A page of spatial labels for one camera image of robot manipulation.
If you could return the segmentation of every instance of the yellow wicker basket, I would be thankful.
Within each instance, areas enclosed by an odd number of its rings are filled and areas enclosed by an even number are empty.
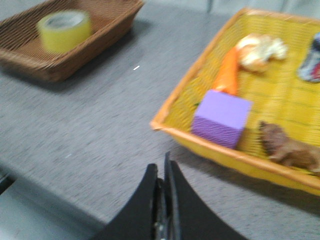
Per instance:
[[[320,146],[320,83],[305,82],[296,74],[317,32],[320,20],[242,9],[191,66],[151,121],[151,127],[170,134],[192,152],[245,175],[320,196],[319,177],[268,160],[258,130],[259,121],[265,120],[281,125],[297,140]],[[265,74],[239,72],[239,96],[253,101],[253,107],[234,150],[197,137],[190,130],[196,104],[211,88],[225,53],[250,33],[279,37],[289,52],[286,60],[272,60]]]

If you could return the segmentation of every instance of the yellow tape roll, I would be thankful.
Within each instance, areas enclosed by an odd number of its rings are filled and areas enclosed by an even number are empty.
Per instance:
[[[43,17],[37,23],[44,49],[65,53],[86,40],[91,34],[89,15],[84,11],[58,11]]]

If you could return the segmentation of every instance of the brown toy animal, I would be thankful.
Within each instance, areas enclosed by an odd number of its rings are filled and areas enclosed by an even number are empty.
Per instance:
[[[276,124],[260,122],[262,145],[270,160],[284,166],[308,169],[320,176],[320,148],[290,138]]]

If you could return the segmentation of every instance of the purple foam cube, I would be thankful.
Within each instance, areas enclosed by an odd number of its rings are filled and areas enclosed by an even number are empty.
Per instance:
[[[197,108],[191,131],[213,143],[234,149],[245,128],[252,102],[209,90]]]

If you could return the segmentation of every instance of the gray table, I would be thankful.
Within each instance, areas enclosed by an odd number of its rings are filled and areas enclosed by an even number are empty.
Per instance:
[[[29,7],[4,2],[1,18]],[[147,164],[162,175],[171,151],[208,206],[246,237],[320,239],[319,197],[219,166],[149,127],[229,17],[147,3],[129,34],[65,82],[0,71],[0,166],[107,223]]]

